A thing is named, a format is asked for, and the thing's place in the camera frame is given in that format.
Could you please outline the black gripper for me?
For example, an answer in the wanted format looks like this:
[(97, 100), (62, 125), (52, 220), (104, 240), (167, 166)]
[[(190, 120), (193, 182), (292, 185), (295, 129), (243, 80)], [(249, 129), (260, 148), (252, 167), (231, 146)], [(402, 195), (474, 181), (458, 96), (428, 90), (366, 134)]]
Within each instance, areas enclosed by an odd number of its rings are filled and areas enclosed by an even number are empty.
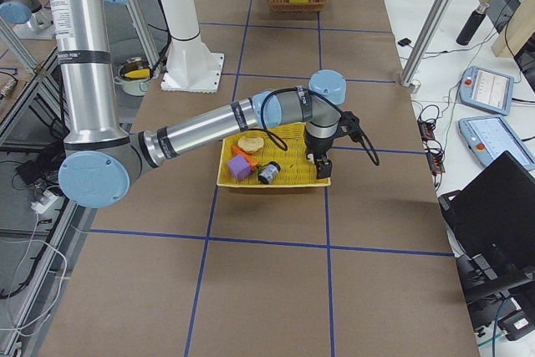
[(306, 155), (316, 163), (316, 177), (327, 179), (331, 177), (332, 161), (328, 158), (328, 152), (333, 145), (331, 139), (305, 139)]

